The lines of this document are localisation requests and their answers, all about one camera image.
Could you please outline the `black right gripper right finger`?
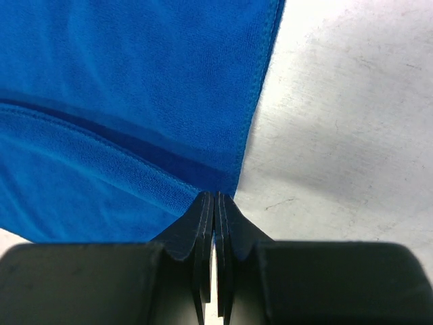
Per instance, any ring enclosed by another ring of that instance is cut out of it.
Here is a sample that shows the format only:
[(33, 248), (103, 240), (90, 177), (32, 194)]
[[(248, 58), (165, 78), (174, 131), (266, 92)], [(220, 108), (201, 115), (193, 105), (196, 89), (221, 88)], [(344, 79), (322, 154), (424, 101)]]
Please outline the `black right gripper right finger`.
[(225, 324), (432, 323), (432, 285), (401, 244), (273, 240), (220, 193), (214, 239)]

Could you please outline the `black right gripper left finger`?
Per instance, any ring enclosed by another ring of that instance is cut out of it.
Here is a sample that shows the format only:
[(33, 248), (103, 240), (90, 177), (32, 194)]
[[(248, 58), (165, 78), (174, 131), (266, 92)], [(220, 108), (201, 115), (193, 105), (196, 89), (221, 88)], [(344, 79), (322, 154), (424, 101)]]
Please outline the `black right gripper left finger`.
[(2, 324), (203, 324), (214, 198), (146, 243), (19, 244), (1, 258)]

